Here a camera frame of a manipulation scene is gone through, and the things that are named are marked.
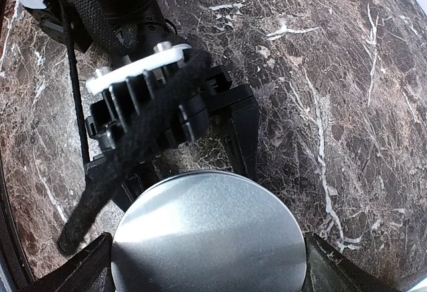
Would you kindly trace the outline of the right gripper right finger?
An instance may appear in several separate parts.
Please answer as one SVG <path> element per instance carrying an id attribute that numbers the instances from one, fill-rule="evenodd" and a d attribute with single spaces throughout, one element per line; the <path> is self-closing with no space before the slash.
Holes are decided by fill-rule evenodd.
<path id="1" fill-rule="evenodd" d="M 315 233 L 305 235 L 307 271 L 302 291 L 395 291 L 362 270 Z"/>

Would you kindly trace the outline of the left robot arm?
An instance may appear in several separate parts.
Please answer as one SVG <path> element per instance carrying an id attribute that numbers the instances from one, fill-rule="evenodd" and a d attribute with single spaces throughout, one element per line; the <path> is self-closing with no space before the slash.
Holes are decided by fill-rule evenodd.
<path id="1" fill-rule="evenodd" d="M 257 186 L 259 111 L 249 85 L 232 87 L 226 69 L 192 47 L 157 0 L 19 0 L 52 39 L 67 47 L 85 189 L 73 210 L 94 217 L 108 201 L 127 209 L 141 193 L 145 162 L 199 139 L 209 119 L 226 125 L 231 174 L 191 173 L 226 206 L 249 203 Z"/>

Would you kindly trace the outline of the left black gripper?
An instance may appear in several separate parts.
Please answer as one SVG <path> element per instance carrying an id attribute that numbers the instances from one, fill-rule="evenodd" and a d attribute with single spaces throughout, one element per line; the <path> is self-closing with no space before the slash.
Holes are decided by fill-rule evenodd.
<path id="1" fill-rule="evenodd" d="M 85 166 L 83 208 L 126 210 L 167 169 L 161 156 L 205 135 L 212 117 L 233 170 L 256 179 L 260 112 L 251 87 L 232 85 L 206 51 L 183 47 L 176 61 L 101 77 L 101 98 L 86 120 L 101 154 Z"/>

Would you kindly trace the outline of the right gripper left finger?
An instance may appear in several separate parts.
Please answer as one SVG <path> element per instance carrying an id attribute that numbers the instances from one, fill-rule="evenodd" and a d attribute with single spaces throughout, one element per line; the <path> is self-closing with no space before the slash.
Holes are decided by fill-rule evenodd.
<path id="1" fill-rule="evenodd" d="M 102 233 L 58 269 L 21 291 L 113 291 L 112 236 Z"/>

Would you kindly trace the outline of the silver jar lid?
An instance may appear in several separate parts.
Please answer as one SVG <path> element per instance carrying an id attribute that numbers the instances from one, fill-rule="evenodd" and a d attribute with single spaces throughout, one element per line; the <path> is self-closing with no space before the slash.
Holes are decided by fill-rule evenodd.
<path id="1" fill-rule="evenodd" d="M 223 171 L 170 177 L 144 191 L 113 236 L 118 291 L 301 291 L 302 230 L 256 182 Z"/>

